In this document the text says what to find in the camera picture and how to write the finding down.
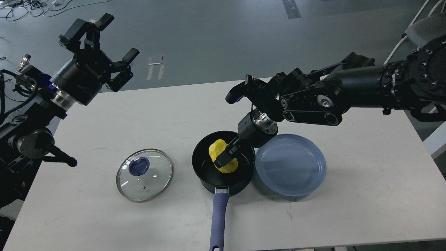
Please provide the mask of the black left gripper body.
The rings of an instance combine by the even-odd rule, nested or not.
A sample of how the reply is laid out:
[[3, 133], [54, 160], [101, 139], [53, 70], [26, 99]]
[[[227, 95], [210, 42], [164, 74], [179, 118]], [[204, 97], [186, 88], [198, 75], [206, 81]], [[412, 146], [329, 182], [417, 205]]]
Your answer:
[[113, 62], [101, 51], [81, 49], [50, 81], [59, 91], [87, 106], [110, 80]]

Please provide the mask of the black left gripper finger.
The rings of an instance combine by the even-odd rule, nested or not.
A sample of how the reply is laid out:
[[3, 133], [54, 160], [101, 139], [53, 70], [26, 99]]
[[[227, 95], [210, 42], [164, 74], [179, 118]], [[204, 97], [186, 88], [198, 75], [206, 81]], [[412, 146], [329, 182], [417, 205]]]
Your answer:
[[105, 13], [99, 20], [84, 21], [77, 19], [67, 32], [59, 35], [59, 45], [77, 55], [81, 51], [99, 52], [100, 33], [114, 20], [114, 16]]
[[125, 84], [127, 84], [133, 77], [130, 64], [139, 54], [140, 51], [138, 49], [131, 48], [121, 61], [112, 63], [110, 73], [116, 73], [117, 75], [106, 82], [107, 89], [113, 92], [118, 92]]

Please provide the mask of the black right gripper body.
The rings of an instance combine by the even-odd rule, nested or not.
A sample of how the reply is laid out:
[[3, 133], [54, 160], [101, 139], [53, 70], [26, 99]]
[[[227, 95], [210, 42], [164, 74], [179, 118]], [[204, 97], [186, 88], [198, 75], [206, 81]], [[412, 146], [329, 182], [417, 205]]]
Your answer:
[[278, 133], [277, 123], [270, 120], [266, 113], [250, 111], [237, 126], [239, 145], [260, 148]]

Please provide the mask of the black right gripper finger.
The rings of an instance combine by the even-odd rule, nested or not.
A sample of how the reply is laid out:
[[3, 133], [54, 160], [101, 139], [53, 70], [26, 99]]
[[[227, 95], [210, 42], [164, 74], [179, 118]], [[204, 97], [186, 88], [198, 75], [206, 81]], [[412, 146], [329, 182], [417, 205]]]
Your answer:
[[[237, 136], [234, 136], [234, 138], [231, 139], [231, 140], [229, 141], [229, 143], [227, 143], [227, 141], [224, 140], [224, 141], [228, 144], [228, 145], [226, 146], [226, 148], [227, 148], [228, 146], [233, 145], [233, 141], [234, 141], [234, 139], [236, 139], [237, 137], [238, 137], [238, 135], [237, 135]], [[213, 162], [213, 164], [215, 164], [218, 168], [223, 167], [223, 166], [229, 164], [229, 162], [231, 162], [231, 160], [233, 160], [234, 158], [236, 158], [235, 155], [234, 155], [233, 153], [231, 153], [229, 149], [226, 149], [226, 148], [225, 148], [225, 150], [223, 150], [223, 152], [217, 157], [216, 161]]]

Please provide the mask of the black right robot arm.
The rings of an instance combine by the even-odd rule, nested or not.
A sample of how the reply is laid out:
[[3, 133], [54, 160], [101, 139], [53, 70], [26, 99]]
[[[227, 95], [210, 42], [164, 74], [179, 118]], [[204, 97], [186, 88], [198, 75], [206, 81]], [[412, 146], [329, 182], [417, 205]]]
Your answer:
[[247, 75], [225, 100], [243, 97], [255, 109], [238, 124], [238, 136], [213, 164], [221, 168], [244, 147], [260, 148], [277, 135], [277, 123], [337, 126], [351, 107], [381, 107], [384, 115], [408, 110], [422, 122], [445, 121], [445, 35], [424, 39], [406, 60], [375, 65], [373, 58], [354, 52], [337, 64], [309, 74], [295, 68], [268, 82]]

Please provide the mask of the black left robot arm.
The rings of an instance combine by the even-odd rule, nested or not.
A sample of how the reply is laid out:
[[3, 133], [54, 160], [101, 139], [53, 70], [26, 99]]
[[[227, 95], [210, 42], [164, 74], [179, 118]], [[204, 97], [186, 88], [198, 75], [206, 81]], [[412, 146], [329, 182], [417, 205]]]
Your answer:
[[73, 57], [53, 76], [29, 63], [26, 54], [15, 72], [1, 70], [1, 207], [24, 200], [42, 162], [77, 166], [77, 160], [55, 145], [48, 125], [65, 119], [73, 104], [87, 106], [106, 86], [118, 92], [132, 77], [131, 48], [113, 62], [100, 48], [100, 34], [114, 17], [77, 19], [59, 36]]

